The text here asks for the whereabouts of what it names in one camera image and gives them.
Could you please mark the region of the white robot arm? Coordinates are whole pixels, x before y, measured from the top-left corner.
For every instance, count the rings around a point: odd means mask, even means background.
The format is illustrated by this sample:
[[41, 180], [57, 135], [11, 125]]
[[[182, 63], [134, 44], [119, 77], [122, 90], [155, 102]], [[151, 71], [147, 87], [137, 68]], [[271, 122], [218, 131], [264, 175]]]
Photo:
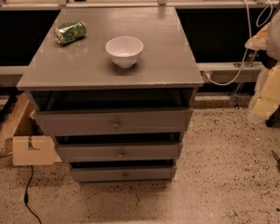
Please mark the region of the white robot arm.
[[266, 58], [248, 106], [248, 119], [252, 123], [262, 123], [280, 106], [280, 9], [246, 41], [245, 47], [263, 51]]

